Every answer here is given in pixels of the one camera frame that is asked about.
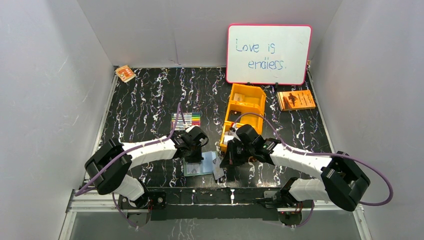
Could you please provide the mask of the orange plastic bin tray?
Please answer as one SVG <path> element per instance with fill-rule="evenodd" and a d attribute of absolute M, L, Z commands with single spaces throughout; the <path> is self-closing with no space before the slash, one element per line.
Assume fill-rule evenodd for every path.
<path fill-rule="evenodd" d="M 244 101 L 234 101 L 234 94 L 243 94 Z M 219 150 L 222 153 L 226 152 L 227 150 L 227 145 L 223 145 L 224 133 L 229 132 L 230 127 L 234 124 L 234 122 L 228 120 L 229 112 L 231 110 L 240 111 L 241 115 L 248 113 L 247 115 L 241 117 L 236 126 L 240 127 L 241 125 L 249 124 L 256 130 L 258 134 L 261 134 L 263 131 L 264 120 L 257 116 L 257 114 L 261 116 L 265 115 L 265 103 L 266 94 L 261 87 L 244 84 L 232 85 L 219 141 Z"/>

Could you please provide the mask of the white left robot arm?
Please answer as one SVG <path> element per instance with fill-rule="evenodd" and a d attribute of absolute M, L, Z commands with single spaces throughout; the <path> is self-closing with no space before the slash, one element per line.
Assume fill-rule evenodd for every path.
<path fill-rule="evenodd" d="M 85 163 L 89 182 L 76 194 L 96 190 L 99 195 L 118 194 L 137 208 L 149 203 L 149 194 L 142 181 L 128 175 L 134 167 L 159 160 L 180 158 L 189 162 L 202 160 L 202 147 L 209 138 L 199 126 L 173 130 L 168 136 L 143 142 L 120 142 L 111 138 Z"/>

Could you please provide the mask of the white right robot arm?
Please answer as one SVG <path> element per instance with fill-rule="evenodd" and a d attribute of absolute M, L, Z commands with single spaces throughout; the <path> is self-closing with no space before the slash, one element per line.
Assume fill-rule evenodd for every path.
<path fill-rule="evenodd" d="M 327 201 L 352 212 L 371 184 L 360 167 L 346 154 L 318 155 L 263 138 L 249 124 L 230 128 L 224 136 L 226 151 L 220 167 L 235 167 L 250 159 L 273 166 L 288 167 L 310 179 L 290 178 L 270 200 L 295 207 L 303 201 Z"/>

